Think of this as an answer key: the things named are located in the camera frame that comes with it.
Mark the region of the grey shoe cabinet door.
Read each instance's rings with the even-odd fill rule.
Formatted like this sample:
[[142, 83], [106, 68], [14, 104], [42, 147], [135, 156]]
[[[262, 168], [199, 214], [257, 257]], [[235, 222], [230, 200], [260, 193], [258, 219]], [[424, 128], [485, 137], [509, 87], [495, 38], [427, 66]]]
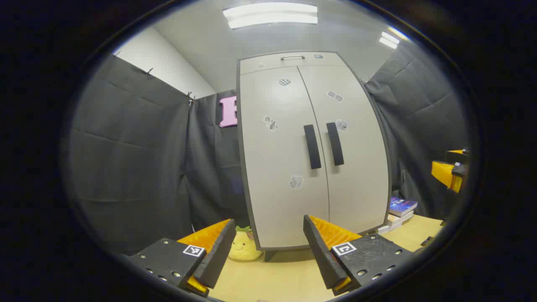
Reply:
[[320, 134], [298, 67], [240, 76], [240, 130], [250, 205], [261, 249], [308, 244], [305, 215], [328, 218]]
[[383, 132], [357, 77], [345, 66], [302, 66], [328, 180], [328, 219], [355, 233], [387, 216], [389, 168]]

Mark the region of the long ceiling light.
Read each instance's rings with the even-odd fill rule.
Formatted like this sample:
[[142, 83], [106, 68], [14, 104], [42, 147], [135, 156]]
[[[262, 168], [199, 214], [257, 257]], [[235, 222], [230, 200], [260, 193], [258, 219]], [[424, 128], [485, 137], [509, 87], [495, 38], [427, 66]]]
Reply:
[[306, 23], [316, 25], [316, 5], [292, 2], [264, 2], [222, 10], [231, 29], [269, 23]]

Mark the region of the yellow plush toy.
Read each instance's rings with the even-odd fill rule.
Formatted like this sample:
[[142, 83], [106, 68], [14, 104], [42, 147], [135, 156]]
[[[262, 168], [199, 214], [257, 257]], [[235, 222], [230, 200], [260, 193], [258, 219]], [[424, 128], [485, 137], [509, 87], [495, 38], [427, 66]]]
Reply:
[[233, 239], [228, 258], [239, 261], [253, 261], [260, 258], [263, 251], [257, 249], [253, 230], [250, 226], [241, 228], [236, 226], [236, 235]]

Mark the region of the grey double-door shoe cabinet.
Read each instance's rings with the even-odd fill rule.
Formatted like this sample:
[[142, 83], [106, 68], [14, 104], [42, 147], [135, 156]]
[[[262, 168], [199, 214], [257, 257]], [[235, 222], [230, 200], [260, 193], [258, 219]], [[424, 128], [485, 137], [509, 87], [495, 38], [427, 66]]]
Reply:
[[[248, 192], [248, 183], [246, 179], [246, 173], [244, 168], [244, 153], [243, 153], [243, 143], [242, 143], [242, 133], [240, 130], [240, 76], [244, 74], [249, 74], [257, 71], [263, 71], [263, 70], [270, 70], [270, 69], [276, 69], [276, 68], [284, 68], [284, 67], [302, 67], [302, 66], [324, 66], [324, 65], [334, 65], [334, 66], [345, 66], [348, 67], [349, 70], [353, 72], [355, 77], [357, 77], [357, 80], [360, 82], [362, 88], [364, 89], [368, 99], [371, 102], [371, 105], [377, 115], [378, 122], [380, 124], [382, 135], [384, 137], [384, 143], [386, 146], [387, 151], [387, 161], [388, 161], [388, 168], [389, 168], [389, 195], [388, 195], [388, 205], [389, 205], [389, 199], [391, 197], [391, 165], [389, 162], [389, 149], [388, 149], [388, 143], [387, 143], [387, 134], [384, 130], [384, 127], [382, 126], [381, 118], [378, 112], [378, 109], [370, 97], [370, 94], [366, 91], [364, 82], [355, 74], [355, 72], [351, 69], [351, 67], [344, 61], [344, 59], [336, 52], [323, 52], [323, 51], [314, 51], [314, 50], [305, 50], [305, 51], [295, 51], [295, 52], [282, 52], [282, 53], [272, 53], [272, 54], [263, 54], [263, 55], [257, 55], [255, 57], [248, 57], [244, 59], [238, 60], [237, 63], [237, 99], [236, 99], [236, 116], [238, 120], [238, 139], [239, 139], [239, 148], [240, 148], [240, 162], [242, 165], [242, 178], [243, 178], [243, 188], [244, 188], [244, 195], [245, 200], [247, 203], [247, 209], [248, 209], [248, 216], [250, 221], [250, 226], [253, 229], [253, 235], [256, 247], [259, 250], [266, 251], [268, 253], [270, 252], [278, 252], [281, 250], [290, 250], [290, 249], [261, 249], [258, 243], [254, 221], [253, 221], [253, 213], [251, 210], [250, 205], [250, 197]], [[328, 221], [329, 220], [329, 213], [328, 218], [321, 218], [322, 220]], [[374, 229], [371, 229], [369, 231], [375, 231], [381, 226], [378, 226]], [[304, 247], [300, 248], [293, 248], [293, 249], [303, 249], [307, 248], [308, 244]]]

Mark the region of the small ceiling light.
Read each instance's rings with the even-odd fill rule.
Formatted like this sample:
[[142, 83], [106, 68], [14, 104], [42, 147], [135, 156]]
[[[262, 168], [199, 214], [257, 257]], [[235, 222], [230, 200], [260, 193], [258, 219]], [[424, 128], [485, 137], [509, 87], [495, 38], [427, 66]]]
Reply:
[[399, 30], [389, 26], [387, 31], [383, 31], [378, 40], [380, 44], [388, 46], [391, 49], [397, 49], [402, 41], [408, 41], [409, 38]]

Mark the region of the black backdrop cloth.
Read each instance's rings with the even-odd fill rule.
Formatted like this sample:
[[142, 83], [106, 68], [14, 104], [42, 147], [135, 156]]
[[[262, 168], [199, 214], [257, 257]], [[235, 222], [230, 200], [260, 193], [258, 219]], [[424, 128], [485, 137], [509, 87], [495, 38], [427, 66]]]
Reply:
[[[412, 44], [363, 82], [387, 134], [391, 197], [447, 218], [453, 205], [431, 166], [471, 147], [461, 93]], [[125, 60], [102, 63], [79, 95], [64, 161], [71, 196], [106, 248], [132, 255], [226, 219], [250, 226], [236, 99], [237, 88], [189, 102]]]

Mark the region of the blue book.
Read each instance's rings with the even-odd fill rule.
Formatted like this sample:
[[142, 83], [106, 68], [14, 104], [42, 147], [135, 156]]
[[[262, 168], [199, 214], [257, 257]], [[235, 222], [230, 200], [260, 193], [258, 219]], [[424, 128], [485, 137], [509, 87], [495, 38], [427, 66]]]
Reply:
[[413, 211], [418, 205], [418, 202], [408, 199], [392, 197], [389, 206], [391, 215], [402, 217]]

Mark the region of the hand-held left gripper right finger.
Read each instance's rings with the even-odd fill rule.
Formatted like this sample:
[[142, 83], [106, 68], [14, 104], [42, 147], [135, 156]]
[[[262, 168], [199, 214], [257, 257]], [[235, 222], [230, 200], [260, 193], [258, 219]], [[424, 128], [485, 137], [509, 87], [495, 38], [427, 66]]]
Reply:
[[304, 216], [303, 233], [326, 288], [335, 296], [384, 279], [414, 257], [376, 232], [360, 235], [311, 215]]

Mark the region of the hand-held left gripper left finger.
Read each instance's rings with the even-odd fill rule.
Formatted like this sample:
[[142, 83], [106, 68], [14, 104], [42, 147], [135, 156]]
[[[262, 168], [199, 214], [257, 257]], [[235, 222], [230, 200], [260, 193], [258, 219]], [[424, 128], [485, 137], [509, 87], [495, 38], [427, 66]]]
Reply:
[[182, 239], [158, 239], [128, 260], [177, 289], [208, 297], [216, 287], [235, 235], [235, 221], [227, 219]]

